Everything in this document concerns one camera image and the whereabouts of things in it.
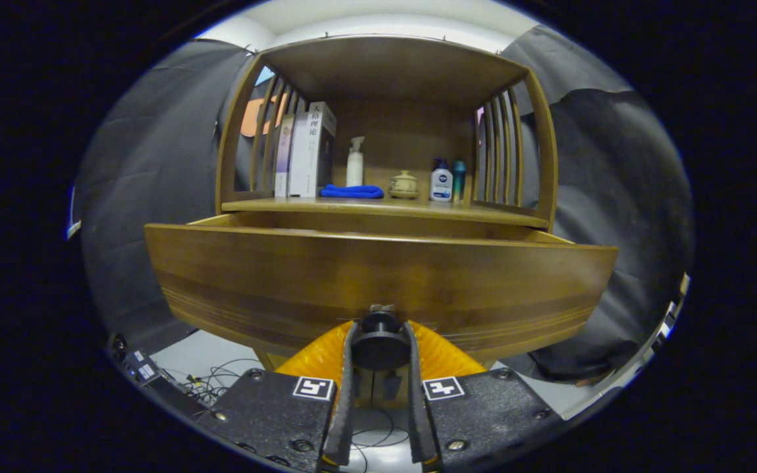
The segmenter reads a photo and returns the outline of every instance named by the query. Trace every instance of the lotion bottle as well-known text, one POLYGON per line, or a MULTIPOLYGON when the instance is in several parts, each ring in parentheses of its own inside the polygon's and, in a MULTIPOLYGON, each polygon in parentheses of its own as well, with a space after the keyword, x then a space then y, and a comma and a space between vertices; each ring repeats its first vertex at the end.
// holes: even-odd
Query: lotion bottle
POLYGON ((364 185, 364 155, 360 153, 364 137, 352 138, 349 158, 346 159, 346 186, 364 185))
POLYGON ((432 185, 428 194, 431 200, 448 202, 451 200, 451 172, 446 160, 435 158, 436 168, 432 173, 432 185))

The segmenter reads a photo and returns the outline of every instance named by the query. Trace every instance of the white book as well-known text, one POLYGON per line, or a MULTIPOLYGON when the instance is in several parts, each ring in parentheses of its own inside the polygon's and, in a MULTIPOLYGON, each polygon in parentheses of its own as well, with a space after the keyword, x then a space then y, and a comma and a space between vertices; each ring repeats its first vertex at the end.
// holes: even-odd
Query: white book
POLYGON ((273 181, 273 197, 288 197, 288 169, 291 165, 291 144, 294 143, 294 114, 282 117, 279 129, 279 144, 276 149, 276 174, 273 181))
POLYGON ((318 188, 331 183, 331 155, 337 119, 325 102, 312 102, 297 114, 288 195, 315 197, 318 188))

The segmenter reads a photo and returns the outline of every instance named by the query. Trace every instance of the wooden shelf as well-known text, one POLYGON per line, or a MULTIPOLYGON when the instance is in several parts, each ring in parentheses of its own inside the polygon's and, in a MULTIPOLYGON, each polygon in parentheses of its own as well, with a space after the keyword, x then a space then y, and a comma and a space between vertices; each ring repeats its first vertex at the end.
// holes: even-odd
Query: wooden shelf
POLYGON ((497 209, 484 204, 454 204, 430 200, 399 200, 399 198, 333 198, 291 197, 255 198, 225 202, 223 212, 327 212, 369 214, 454 221, 479 221, 545 228, 544 219, 517 213, 517 208, 497 209))
POLYGON ((472 113, 528 75, 503 57, 436 39, 310 39, 260 53, 311 100, 384 99, 450 105, 472 113))

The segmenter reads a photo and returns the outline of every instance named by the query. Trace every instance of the white ceiling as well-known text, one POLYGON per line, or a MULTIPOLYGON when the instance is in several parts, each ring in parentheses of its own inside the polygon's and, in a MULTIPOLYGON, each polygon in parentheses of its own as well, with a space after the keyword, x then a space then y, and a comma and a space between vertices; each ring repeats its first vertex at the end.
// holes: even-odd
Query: white ceiling
POLYGON ((242 12, 273 35, 282 35, 307 24, 378 13, 427 15, 462 21, 516 38, 538 24, 492 0, 270 0, 242 12))

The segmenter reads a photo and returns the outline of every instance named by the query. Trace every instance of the wooden drawer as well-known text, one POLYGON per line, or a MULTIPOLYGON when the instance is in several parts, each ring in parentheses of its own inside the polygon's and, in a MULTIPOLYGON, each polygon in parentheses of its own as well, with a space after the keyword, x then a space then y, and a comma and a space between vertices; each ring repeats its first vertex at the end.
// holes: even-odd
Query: wooden drawer
POLYGON ((480 361, 541 348, 577 335, 618 253, 517 225, 298 212, 149 224, 145 240, 178 319, 280 356, 372 304, 480 361))

